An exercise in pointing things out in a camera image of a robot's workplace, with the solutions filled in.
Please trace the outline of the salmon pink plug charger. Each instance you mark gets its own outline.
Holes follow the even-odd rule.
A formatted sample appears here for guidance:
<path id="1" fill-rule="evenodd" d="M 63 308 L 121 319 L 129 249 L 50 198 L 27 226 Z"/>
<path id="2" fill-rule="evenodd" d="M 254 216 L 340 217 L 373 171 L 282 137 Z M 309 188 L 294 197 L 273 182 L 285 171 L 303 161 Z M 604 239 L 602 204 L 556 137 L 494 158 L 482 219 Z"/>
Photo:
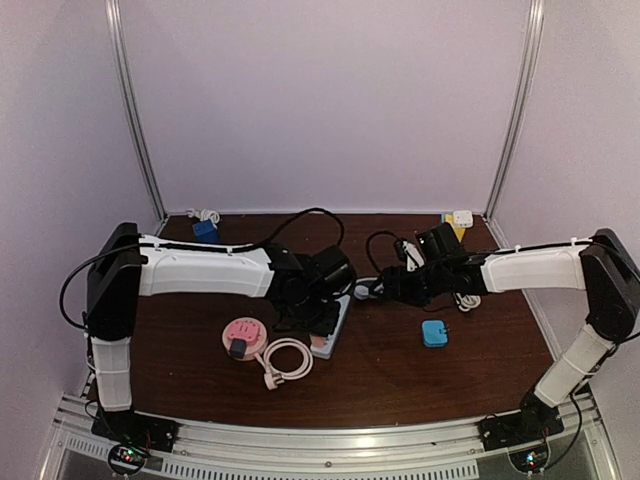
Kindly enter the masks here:
<path id="1" fill-rule="evenodd" d="M 311 342 L 310 346 L 312 351 L 324 350 L 326 347 L 329 346 L 329 339 L 327 337 L 311 335 L 310 342 Z"/>

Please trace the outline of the light blue power strip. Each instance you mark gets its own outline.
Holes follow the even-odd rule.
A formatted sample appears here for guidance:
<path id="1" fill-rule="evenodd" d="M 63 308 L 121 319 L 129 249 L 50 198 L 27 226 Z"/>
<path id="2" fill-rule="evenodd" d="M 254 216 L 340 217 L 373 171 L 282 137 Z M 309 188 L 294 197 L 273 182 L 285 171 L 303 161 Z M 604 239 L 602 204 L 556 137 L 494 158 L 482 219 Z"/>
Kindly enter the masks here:
<path id="1" fill-rule="evenodd" d="M 364 301 L 376 299 L 378 297 L 378 294 L 383 291 L 383 287 L 378 286 L 374 288 L 373 293 L 369 292 L 369 288 L 374 284 L 375 281 L 375 277 L 360 278 L 356 281 L 351 293 L 345 294 L 336 300 L 336 304 L 339 306 L 339 310 L 334 330 L 332 333 L 326 336 L 321 336 L 327 337 L 329 339 L 329 346 L 324 350 L 315 351 L 312 351 L 310 346 L 310 351 L 315 358 L 322 360 L 329 360 L 331 358 L 335 347 L 337 346 L 339 335 L 341 333 L 342 327 L 344 326 L 351 303 L 354 300 Z"/>

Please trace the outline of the blue square plug adapter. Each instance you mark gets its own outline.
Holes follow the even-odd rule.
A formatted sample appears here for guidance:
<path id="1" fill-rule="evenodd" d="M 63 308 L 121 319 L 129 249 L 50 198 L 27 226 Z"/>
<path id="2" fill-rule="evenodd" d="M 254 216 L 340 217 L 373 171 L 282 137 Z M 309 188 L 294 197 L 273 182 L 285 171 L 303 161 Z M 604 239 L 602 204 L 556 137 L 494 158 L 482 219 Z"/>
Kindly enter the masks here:
<path id="1" fill-rule="evenodd" d="M 426 348 L 443 348 L 449 343 L 448 331 L 441 320 L 425 320 L 421 324 L 423 345 Z"/>

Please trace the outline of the round pink power socket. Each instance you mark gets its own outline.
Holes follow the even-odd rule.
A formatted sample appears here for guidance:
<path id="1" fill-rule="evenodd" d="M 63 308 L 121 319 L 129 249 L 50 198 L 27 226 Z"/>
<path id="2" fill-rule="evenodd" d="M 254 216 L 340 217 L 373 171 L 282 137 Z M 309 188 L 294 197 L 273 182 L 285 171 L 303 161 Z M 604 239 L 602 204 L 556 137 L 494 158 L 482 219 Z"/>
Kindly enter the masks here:
<path id="1" fill-rule="evenodd" d="M 237 319 L 255 319 L 255 318 L 240 317 Z M 226 331 L 225 331 L 226 327 L 230 323 L 228 323 L 223 329 L 223 332 L 221 335 L 221 341 L 228 356 L 232 358 L 228 352 L 229 346 L 231 344 L 231 340 L 229 340 L 226 337 Z M 282 349 L 294 349 L 301 355 L 301 363 L 296 369 L 291 371 L 283 371 L 276 368 L 273 365 L 271 361 L 271 357 L 276 352 Z M 314 366 L 314 358 L 309 347 L 307 347 L 300 340 L 290 338 L 290 337 L 284 337 L 284 338 L 276 339 L 274 341 L 270 341 L 268 338 L 268 333 L 265 325 L 263 327 L 261 338 L 255 344 L 247 344 L 245 359 L 240 362 L 249 362 L 249 361 L 256 361 L 262 367 L 264 384 L 269 391 L 278 389 L 280 385 L 286 382 L 303 379 L 312 371 Z"/>

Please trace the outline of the dark navy plug charger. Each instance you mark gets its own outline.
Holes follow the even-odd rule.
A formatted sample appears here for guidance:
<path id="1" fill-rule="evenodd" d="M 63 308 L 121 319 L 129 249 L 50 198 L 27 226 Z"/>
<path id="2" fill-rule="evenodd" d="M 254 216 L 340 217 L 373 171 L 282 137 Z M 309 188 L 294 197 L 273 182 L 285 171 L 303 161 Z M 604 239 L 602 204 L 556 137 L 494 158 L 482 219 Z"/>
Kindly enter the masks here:
<path id="1" fill-rule="evenodd" d="M 234 338 L 231 341 L 228 352 L 232 358 L 243 361 L 245 359 L 246 350 L 247 342 L 244 339 Z"/>

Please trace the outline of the pink square plug adapter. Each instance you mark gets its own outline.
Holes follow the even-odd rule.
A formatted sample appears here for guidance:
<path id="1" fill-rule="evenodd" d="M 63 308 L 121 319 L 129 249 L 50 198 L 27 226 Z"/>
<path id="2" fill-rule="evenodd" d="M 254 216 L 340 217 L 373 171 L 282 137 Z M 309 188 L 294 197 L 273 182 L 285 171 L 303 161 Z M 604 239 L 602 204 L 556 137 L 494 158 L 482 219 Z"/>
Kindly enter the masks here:
<path id="1" fill-rule="evenodd" d="M 231 341 L 243 340 L 247 344 L 255 344 L 261 338 L 263 327 L 255 319 L 236 319 L 226 327 L 226 337 Z"/>

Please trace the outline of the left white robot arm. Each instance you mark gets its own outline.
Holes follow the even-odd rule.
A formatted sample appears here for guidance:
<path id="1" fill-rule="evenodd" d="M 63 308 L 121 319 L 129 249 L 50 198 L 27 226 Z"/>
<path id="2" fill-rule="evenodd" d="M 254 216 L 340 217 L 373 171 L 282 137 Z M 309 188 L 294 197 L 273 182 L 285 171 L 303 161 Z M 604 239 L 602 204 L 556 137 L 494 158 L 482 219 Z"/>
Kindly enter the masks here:
<path id="1" fill-rule="evenodd" d="M 144 424 L 133 405 L 130 341 L 138 300 L 161 294 L 229 294 L 268 300 L 295 330 L 328 337 L 346 317 L 356 273 L 340 244 L 314 255 L 267 238 L 245 245 L 167 240 L 118 225 L 87 273 L 86 310 L 77 328 L 88 336 L 106 429 L 123 444 Z"/>

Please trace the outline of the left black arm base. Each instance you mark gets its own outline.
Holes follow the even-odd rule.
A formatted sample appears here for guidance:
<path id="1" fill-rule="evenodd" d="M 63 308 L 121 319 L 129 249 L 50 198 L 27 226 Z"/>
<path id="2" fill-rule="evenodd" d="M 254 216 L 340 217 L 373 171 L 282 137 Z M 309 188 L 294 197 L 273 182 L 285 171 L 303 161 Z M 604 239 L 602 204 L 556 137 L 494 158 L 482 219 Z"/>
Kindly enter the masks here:
<path id="1" fill-rule="evenodd" d="M 176 421 L 132 409 L 109 412 L 98 401 L 96 406 L 91 432 L 114 442 L 106 462 L 115 475 L 128 479 L 143 470 L 154 451 L 173 451 L 179 430 Z"/>

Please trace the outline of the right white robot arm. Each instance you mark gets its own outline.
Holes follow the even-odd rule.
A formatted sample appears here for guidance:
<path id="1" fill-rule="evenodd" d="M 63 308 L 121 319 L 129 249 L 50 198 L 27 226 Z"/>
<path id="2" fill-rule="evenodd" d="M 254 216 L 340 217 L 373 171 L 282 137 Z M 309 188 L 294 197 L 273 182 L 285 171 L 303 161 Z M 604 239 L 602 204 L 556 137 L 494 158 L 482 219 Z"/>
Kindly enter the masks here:
<path id="1" fill-rule="evenodd" d="M 443 294 L 483 296 L 512 290 L 585 292 L 588 314 L 570 346 L 533 387 L 513 419 L 519 440 L 535 440 L 551 424 L 553 408 L 591 375 L 617 346 L 638 337 L 639 270 L 610 229 L 565 243 L 466 250 L 448 224 L 416 237 L 405 266 L 384 268 L 368 292 L 416 307 Z"/>

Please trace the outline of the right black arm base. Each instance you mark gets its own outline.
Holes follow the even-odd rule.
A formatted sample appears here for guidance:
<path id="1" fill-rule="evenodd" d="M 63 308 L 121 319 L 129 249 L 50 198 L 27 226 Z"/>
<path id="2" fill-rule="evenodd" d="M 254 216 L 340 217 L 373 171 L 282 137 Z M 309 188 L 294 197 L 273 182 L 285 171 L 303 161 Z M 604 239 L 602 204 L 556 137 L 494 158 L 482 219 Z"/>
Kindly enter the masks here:
<path id="1" fill-rule="evenodd" d="M 523 474 L 541 473 L 550 463 L 549 437 L 564 431 L 557 407 L 533 397 L 510 414 L 489 414 L 477 424 L 485 451 L 509 449 L 511 465 Z"/>

